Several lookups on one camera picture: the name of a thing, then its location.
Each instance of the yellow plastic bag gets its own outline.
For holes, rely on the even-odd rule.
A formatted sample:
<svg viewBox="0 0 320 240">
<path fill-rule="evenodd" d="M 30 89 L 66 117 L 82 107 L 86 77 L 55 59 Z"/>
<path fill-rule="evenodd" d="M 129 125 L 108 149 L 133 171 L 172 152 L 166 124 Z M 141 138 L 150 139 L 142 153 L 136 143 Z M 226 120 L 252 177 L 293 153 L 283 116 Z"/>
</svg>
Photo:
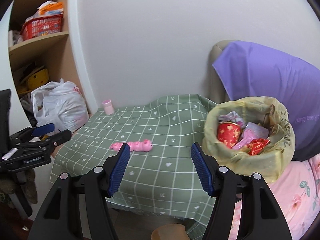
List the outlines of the yellow plastic bag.
<svg viewBox="0 0 320 240">
<path fill-rule="evenodd" d="M 259 155 L 250 156 L 241 150 L 227 148 L 217 139 L 218 116 L 236 111 L 246 123 L 261 123 L 272 128 L 270 144 Z M 207 115 L 202 149 L 213 156 L 219 165 L 234 173 L 251 176 L 260 173 L 267 183 L 276 181 L 292 159 L 295 148 L 293 128 L 288 112 L 282 103 L 271 97 L 247 97 L 222 103 Z"/>
</svg>

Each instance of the white label sticker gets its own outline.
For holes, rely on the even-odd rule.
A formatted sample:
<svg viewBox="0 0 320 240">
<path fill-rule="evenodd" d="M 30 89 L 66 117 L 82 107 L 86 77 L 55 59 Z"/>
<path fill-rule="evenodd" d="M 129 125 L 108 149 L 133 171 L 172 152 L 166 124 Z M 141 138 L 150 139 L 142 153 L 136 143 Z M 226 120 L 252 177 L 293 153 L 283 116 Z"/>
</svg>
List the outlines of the white label sticker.
<svg viewBox="0 0 320 240">
<path fill-rule="evenodd" d="M 8 160 L 12 155 L 14 155 L 19 149 L 18 148 L 12 148 L 8 153 L 2 156 L 3 160 Z"/>
</svg>

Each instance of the checkered tablecloth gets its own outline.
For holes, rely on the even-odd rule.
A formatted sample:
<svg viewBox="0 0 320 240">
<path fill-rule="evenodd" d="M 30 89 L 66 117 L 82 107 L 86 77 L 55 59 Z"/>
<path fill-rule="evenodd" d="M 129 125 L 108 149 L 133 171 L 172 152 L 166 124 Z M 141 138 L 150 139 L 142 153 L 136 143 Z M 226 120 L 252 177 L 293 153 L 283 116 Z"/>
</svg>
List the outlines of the checkered tablecloth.
<svg viewBox="0 0 320 240">
<path fill-rule="evenodd" d="M 110 205 L 135 212 L 193 218 L 207 225 L 214 198 L 203 191 L 190 149 L 202 143 L 204 121 L 216 104 L 200 95 L 161 97 L 145 106 L 100 108 L 58 152 L 51 174 L 86 174 L 116 152 L 114 142 L 150 139 L 150 152 L 131 152 L 119 191 Z"/>
</svg>

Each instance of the pink cup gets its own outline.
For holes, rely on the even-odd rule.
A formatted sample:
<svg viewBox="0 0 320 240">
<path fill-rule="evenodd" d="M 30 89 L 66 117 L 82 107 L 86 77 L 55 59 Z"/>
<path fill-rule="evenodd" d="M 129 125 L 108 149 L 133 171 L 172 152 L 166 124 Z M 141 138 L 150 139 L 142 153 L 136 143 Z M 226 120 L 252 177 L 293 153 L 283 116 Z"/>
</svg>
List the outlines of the pink cup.
<svg viewBox="0 0 320 240">
<path fill-rule="evenodd" d="M 104 111 L 106 112 L 107 115 L 113 114 L 115 112 L 110 99 L 103 101 L 102 105 L 103 105 Z"/>
</svg>

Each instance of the red wrapper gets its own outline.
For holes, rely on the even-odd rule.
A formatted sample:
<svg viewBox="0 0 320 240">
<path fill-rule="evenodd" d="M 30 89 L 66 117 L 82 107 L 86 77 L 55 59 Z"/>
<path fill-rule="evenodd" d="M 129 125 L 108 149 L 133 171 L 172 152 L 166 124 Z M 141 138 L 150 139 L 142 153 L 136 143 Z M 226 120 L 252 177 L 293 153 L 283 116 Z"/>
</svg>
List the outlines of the red wrapper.
<svg viewBox="0 0 320 240">
<path fill-rule="evenodd" d="M 270 143 L 270 140 L 268 139 L 253 139 L 249 144 L 246 146 L 250 148 L 250 154 L 251 156 L 259 154 L 262 149 Z"/>
<path fill-rule="evenodd" d="M 238 124 L 232 122 L 224 122 L 218 126 L 217 138 L 223 142 L 228 148 L 232 148 L 239 140 L 241 128 Z"/>
</svg>

